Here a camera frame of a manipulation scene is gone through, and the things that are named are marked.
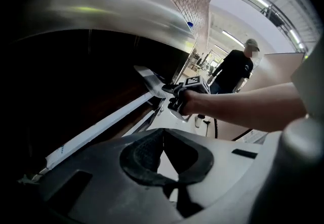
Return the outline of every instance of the beige baseball cap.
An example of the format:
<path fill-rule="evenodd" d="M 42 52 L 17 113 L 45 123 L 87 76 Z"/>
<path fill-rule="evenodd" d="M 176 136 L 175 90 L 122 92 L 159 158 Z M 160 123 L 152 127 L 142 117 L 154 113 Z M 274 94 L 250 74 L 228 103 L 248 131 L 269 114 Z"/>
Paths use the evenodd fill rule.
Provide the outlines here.
<path fill-rule="evenodd" d="M 252 47 L 255 47 L 255 48 L 258 49 L 258 51 L 260 51 L 260 49 L 259 49 L 259 47 L 258 47 L 258 43 L 257 43 L 257 41 L 254 40 L 254 39 L 248 39 L 248 40 L 245 42 L 244 47 L 246 47 L 247 45 L 252 46 Z"/>

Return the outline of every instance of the jeans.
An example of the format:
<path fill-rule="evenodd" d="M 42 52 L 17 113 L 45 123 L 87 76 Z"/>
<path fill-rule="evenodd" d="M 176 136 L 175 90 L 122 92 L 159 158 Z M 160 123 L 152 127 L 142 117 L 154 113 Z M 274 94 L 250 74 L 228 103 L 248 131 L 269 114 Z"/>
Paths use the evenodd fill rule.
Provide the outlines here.
<path fill-rule="evenodd" d="M 210 88 L 210 91 L 211 91 L 212 95 L 232 93 L 232 92 L 227 92 L 227 91 L 221 89 L 221 87 L 217 84 L 216 81 L 214 81 L 209 88 Z M 215 138 L 217 139 L 218 132 L 217 132 L 217 120 L 216 119 L 214 119 L 214 123 L 215 123 Z"/>

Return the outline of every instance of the black metal railing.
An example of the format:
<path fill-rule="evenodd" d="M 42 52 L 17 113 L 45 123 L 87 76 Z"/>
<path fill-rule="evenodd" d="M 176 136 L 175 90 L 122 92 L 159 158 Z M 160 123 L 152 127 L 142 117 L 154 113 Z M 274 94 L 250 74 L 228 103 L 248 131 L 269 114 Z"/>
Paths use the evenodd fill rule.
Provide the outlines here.
<path fill-rule="evenodd" d="M 286 37 L 288 41 L 291 42 L 296 52 L 307 52 L 308 49 L 303 42 L 298 30 L 295 28 L 294 24 L 289 20 L 289 18 L 270 0 L 262 0 L 267 5 L 262 5 L 261 2 L 257 0 L 242 0 L 261 14 L 266 16 L 276 27 L 277 29 Z M 293 35 L 290 33 L 290 30 L 293 30 L 299 37 L 300 42 L 297 43 Z"/>

